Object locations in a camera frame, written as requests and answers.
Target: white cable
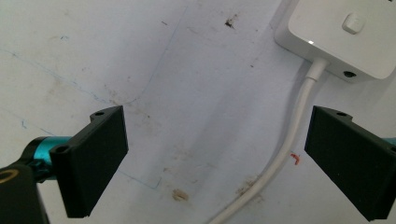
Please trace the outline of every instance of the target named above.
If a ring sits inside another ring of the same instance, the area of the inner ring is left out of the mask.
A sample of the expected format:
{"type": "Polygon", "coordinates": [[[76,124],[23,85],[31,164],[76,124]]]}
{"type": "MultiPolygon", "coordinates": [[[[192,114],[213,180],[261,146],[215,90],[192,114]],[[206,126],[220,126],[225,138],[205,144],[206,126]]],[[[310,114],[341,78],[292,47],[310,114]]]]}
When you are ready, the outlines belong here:
{"type": "Polygon", "coordinates": [[[256,180],[254,185],[251,186],[250,189],[247,190],[247,192],[245,192],[241,197],[239,197],[232,204],[226,207],[221,213],[213,218],[212,221],[209,222],[209,224],[220,224],[226,221],[230,216],[232,216],[248,201],[250,201],[250,199],[252,199],[257,193],[259,193],[266,186],[266,184],[273,177],[273,175],[276,174],[277,171],[281,168],[283,161],[290,154],[290,148],[295,140],[297,131],[299,129],[309,94],[328,64],[329,62],[321,58],[316,58],[312,63],[308,73],[305,76],[304,84],[300,88],[300,94],[298,96],[297,102],[294,105],[293,114],[290,120],[290,125],[286,138],[273,162],[268,166],[268,169],[256,180]]]}

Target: small red mark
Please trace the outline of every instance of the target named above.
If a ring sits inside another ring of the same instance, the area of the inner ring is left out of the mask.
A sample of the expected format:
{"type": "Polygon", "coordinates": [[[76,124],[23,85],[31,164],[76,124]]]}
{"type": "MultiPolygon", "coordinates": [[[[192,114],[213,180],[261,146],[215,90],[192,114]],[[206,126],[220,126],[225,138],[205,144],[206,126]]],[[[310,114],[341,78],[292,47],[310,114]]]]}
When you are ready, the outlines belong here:
{"type": "Polygon", "coordinates": [[[290,155],[296,160],[294,165],[298,165],[298,163],[300,163],[300,156],[297,156],[295,153],[291,153],[290,155]]]}

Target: cyan anodized part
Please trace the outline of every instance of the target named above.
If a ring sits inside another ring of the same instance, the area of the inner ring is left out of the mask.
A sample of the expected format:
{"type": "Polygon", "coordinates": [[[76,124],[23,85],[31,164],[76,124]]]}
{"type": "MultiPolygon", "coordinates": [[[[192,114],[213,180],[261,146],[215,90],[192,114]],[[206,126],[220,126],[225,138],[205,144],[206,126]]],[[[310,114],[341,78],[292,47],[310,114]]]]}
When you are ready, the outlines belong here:
{"type": "Polygon", "coordinates": [[[383,138],[385,141],[393,144],[394,146],[396,146],[396,138],[383,138]]]}
{"type": "Polygon", "coordinates": [[[47,165],[52,166],[50,160],[50,150],[60,144],[69,141],[71,137],[48,137],[44,139],[35,150],[34,160],[43,160],[47,165]]]}

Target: white power adapter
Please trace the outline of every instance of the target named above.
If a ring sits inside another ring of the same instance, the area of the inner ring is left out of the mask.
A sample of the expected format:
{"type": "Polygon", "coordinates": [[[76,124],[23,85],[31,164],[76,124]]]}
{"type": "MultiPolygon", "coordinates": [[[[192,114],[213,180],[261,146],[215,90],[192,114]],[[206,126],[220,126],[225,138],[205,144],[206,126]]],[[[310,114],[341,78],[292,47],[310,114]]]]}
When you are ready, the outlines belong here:
{"type": "Polygon", "coordinates": [[[348,82],[383,79],[396,67],[396,0],[291,0],[276,28],[280,46],[348,82]]]}

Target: white button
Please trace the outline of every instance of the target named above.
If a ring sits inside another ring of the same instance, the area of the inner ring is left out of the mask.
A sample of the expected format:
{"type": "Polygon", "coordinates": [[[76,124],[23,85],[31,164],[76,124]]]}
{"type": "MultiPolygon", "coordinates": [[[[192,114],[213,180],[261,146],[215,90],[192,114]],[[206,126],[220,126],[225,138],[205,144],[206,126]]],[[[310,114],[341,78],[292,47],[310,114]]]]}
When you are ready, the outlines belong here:
{"type": "Polygon", "coordinates": [[[363,29],[366,19],[359,16],[357,13],[350,13],[347,15],[346,20],[343,23],[343,29],[348,33],[355,35],[363,29]]]}

